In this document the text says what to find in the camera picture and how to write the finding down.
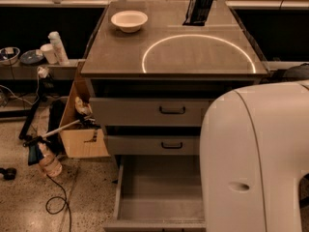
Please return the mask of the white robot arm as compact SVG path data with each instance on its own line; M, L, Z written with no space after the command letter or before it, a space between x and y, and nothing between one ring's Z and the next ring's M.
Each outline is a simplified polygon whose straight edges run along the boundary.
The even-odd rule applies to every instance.
M238 88L211 104L200 137L207 232L302 232L308 97L298 81Z

